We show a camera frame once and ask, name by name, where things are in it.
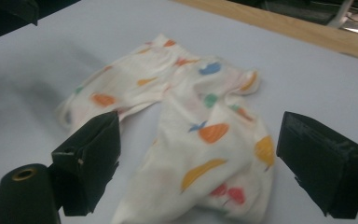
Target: green fruit print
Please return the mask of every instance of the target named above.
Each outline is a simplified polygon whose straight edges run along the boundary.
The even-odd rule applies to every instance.
[[[217,102],[217,96],[213,93],[208,94],[204,99],[204,104],[208,108],[212,108],[216,102]]]

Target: cable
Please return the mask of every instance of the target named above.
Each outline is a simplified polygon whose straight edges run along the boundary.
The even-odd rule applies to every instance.
[[[316,1],[311,1],[314,4],[319,4],[319,5],[325,5],[325,6],[333,6],[333,7],[341,7],[340,4],[335,4],[335,3],[323,3],[323,2],[316,2]]]

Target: white pants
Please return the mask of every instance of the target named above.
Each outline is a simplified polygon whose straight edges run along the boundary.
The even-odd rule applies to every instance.
[[[59,109],[72,133],[96,115],[116,110],[122,121],[162,103],[156,141],[112,223],[161,223],[195,205],[260,222],[274,152],[261,118],[244,102],[259,81],[256,71],[194,56],[160,35],[77,88]]]

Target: fruit print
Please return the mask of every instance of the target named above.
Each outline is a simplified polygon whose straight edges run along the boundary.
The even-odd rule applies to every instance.
[[[219,187],[217,187],[217,189],[215,189],[214,191],[212,191],[210,193],[211,196],[214,196],[214,197],[220,197],[220,196],[223,196],[225,195],[227,192],[227,185],[226,184],[222,184],[220,185]]]
[[[208,144],[212,144],[221,139],[228,131],[229,125],[219,123],[199,129],[199,136]]]
[[[150,48],[148,48],[148,49],[142,49],[142,50],[138,51],[138,54],[147,53],[148,51],[150,51]]]
[[[274,164],[274,149],[271,136],[266,136],[255,144],[255,155],[268,166],[267,169]]]
[[[241,86],[241,91],[247,91],[249,90],[255,81],[257,80],[257,72],[253,72],[251,78],[243,85]]]
[[[243,189],[241,188],[231,188],[227,192],[230,199],[234,200],[238,204],[245,203],[245,194],[243,193]]]
[[[168,40],[167,42],[165,42],[164,47],[170,47],[170,46],[173,46],[173,45],[175,45],[175,44],[176,44],[175,41],[173,41],[173,40]]]
[[[199,72],[201,75],[207,76],[219,72],[221,68],[220,63],[210,63],[205,68],[201,68]]]
[[[206,163],[191,169],[185,175],[182,180],[181,190],[182,192],[188,189],[200,176],[205,175],[208,171],[225,164],[227,161],[222,159],[214,159],[207,161]]]
[[[199,60],[187,60],[187,59],[179,58],[178,61],[176,61],[175,65],[182,66],[188,63],[196,63],[198,61]]]
[[[108,66],[106,66],[106,67],[103,69],[103,71],[106,72],[106,71],[108,71],[108,70],[110,70],[110,69],[112,69],[112,68],[113,68],[112,65],[108,65]]]
[[[156,77],[152,77],[152,78],[147,78],[147,79],[139,79],[138,82],[136,83],[138,86],[143,86],[153,80],[157,79]]]
[[[75,94],[79,94],[83,90],[83,86],[78,86],[75,90]]]
[[[217,95],[213,93],[208,94],[204,99],[204,104],[206,107],[212,108],[214,104],[217,102],[217,99],[218,99]]]
[[[238,114],[240,114],[241,116],[243,116],[245,119],[249,120],[249,121],[254,121],[254,119],[252,119],[247,113],[246,110],[239,107],[238,105],[231,105],[230,106],[231,109],[233,109],[235,112],[237,112]]]
[[[109,105],[112,105],[116,102],[115,97],[107,94],[102,93],[93,93],[91,95],[91,101],[94,102],[94,104],[107,107]]]
[[[198,124],[193,124],[193,126],[190,128],[190,130],[188,130],[190,133],[194,132],[194,131],[198,131],[201,128],[204,128],[206,125],[206,121],[203,121],[200,125]]]

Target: pant leg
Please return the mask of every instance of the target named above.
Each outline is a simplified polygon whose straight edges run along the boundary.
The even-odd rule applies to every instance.
[[[258,75],[209,57],[172,76],[157,140],[112,223],[161,223],[197,204],[260,221],[271,188],[272,144],[242,97],[257,89]]]

